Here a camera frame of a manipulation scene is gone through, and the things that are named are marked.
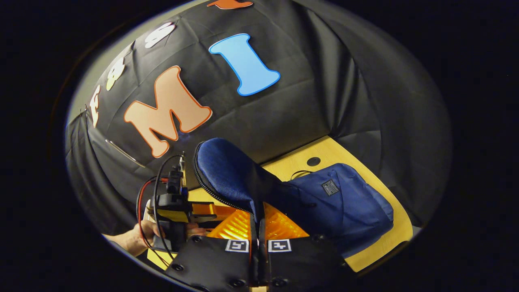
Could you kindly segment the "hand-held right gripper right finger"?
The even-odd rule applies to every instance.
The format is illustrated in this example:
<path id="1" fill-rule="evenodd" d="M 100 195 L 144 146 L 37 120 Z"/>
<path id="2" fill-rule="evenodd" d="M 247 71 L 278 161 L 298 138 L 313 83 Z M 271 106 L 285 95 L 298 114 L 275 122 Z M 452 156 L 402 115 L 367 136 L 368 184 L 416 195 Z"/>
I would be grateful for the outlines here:
<path id="1" fill-rule="evenodd" d="M 259 229 L 258 282 L 269 290 L 342 290 L 350 268 L 322 234 L 308 234 L 264 203 Z"/>

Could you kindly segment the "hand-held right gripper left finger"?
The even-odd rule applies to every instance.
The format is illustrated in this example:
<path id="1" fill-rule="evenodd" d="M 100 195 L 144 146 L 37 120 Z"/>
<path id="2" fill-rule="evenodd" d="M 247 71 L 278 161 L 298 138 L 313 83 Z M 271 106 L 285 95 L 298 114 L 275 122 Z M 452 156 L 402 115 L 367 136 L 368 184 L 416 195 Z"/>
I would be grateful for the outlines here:
<path id="1" fill-rule="evenodd" d="M 188 239 L 165 273 L 195 290 L 252 291 L 253 224 L 252 214 L 236 210 L 208 235 Z"/>

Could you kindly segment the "blue schoolbag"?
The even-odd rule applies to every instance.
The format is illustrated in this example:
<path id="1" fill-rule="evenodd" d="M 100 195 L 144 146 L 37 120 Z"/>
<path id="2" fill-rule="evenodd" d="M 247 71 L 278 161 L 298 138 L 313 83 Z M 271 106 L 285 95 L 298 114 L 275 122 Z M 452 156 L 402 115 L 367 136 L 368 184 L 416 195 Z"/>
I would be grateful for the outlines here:
<path id="1" fill-rule="evenodd" d="M 261 203 L 284 213 L 310 235 L 322 234 L 345 258 L 359 253 L 390 231 L 391 204 L 352 166 L 333 164 L 281 181 L 222 138 L 198 144 L 193 170 L 213 198 L 263 218 Z"/>

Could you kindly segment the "black backdrop cloth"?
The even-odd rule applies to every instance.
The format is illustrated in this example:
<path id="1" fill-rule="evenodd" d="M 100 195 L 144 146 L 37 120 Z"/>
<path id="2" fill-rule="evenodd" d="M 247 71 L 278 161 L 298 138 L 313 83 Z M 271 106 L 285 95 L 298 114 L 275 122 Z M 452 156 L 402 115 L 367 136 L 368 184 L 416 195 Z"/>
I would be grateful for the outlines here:
<path id="1" fill-rule="evenodd" d="M 424 227 L 448 181 L 452 138 L 439 89 L 373 24 L 322 0 L 198 4 L 115 57 L 66 128 L 71 185 L 100 233 L 136 223 L 141 185 L 163 161 L 229 140 L 265 163 L 328 135 Z"/>

